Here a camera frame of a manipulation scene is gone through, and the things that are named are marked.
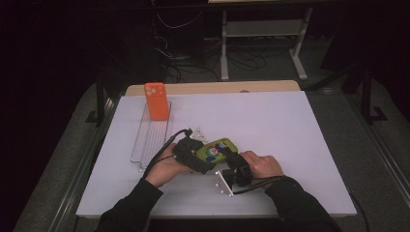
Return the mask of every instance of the black device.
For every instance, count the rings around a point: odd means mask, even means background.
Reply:
[[[232,189],[233,184],[237,184],[239,187],[250,185],[252,176],[247,161],[228,147],[223,148],[222,153],[226,155],[226,163],[229,167],[229,169],[222,170],[222,177],[229,187]]]
[[[163,151],[165,151],[167,147],[169,147],[169,145],[180,133],[184,133],[185,138],[181,139],[172,150],[172,154],[177,161],[202,174],[205,174],[207,171],[212,170],[216,166],[215,163],[204,161],[196,155],[196,151],[203,147],[204,144],[200,141],[190,138],[190,135],[192,134],[191,129],[179,130],[174,135],[172,135],[162,146],[162,148],[154,155],[147,168],[145,169],[144,175],[142,176],[143,178],[147,177],[151,168],[157,163],[157,158],[163,153]]]
[[[173,154],[177,161],[190,167],[194,171],[205,174],[207,171],[212,170],[216,164],[204,161],[196,155],[196,151],[203,146],[204,144],[202,142],[186,136],[175,145]]]

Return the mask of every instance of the left hand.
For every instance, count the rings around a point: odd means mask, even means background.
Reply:
[[[163,151],[163,153],[158,157],[157,160],[172,156],[172,150],[175,145],[175,143],[170,144],[169,147],[166,148],[165,151]],[[179,173],[183,172],[193,172],[193,170],[180,163],[175,158],[170,157],[157,162],[151,168],[151,171],[148,173],[145,180],[151,183],[153,186],[159,188],[164,184],[170,182]]]

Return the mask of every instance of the clear plastic stand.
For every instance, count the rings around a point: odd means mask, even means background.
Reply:
[[[138,136],[133,146],[131,162],[139,163],[139,171],[144,171],[154,155],[163,144],[172,136],[172,104],[168,103],[168,120],[151,120],[148,106],[145,105],[139,125]]]

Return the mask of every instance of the right hand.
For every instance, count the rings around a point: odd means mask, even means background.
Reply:
[[[283,171],[278,161],[273,156],[259,157],[253,151],[240,153],[250,166],[253,178],[269,178],[283,176]]]

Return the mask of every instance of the orange phone case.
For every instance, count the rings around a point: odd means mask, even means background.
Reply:
[[[168,120],[169,108],[166,99],[165,85],[163,83],[146,83],[144,85],[145,97],[152,120]]]

